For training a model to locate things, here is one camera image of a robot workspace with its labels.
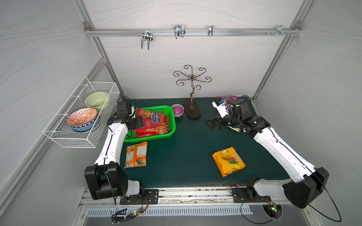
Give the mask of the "red candy bag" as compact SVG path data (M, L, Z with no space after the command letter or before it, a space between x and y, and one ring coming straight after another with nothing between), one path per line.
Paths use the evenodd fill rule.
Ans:
M143 118L143 128L135 129L136 138L168 134L170 129L169 116L142 108L137 109L137 116Z

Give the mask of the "green plastic basket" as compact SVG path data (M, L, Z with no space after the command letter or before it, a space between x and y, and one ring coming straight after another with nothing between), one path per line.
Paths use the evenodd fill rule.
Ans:
M168 105L137 108L135 116L140 117L143 127L129 130L124 139L127 143L168 138L176 131L173 109Z

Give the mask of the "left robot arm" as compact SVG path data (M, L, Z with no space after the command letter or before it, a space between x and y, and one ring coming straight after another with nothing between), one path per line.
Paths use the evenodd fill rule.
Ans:
M131 101L118 101L117 111L107 121L107 137L102 151L96 162L85 169L84 177L94 200L144 195L142 182L129 180L119 164L128 131L142 125L135 110Z

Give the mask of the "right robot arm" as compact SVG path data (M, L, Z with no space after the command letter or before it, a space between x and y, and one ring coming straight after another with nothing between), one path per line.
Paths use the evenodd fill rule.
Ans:
M219 115L206 121L212 130L226 127L238 128L266 149L289 175L287 180L257 179L251 187L258 196L271 196L288 200L303 209L324 190L329 172L316 168L293 150L261 116L253 116L247 101L227 102L218 98L212 102Z

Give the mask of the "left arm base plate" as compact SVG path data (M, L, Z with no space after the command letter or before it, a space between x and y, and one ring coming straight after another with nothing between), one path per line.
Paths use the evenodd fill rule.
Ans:
M122 196L120 205L141 205L158 204L159 190L158 189L145 189L137 195Z

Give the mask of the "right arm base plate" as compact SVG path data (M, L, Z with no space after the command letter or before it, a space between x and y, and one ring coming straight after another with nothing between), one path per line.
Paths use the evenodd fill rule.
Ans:
M260 196L253 188L231 186L229 192L232 195L234 203L270 203L272 202L269 196Z

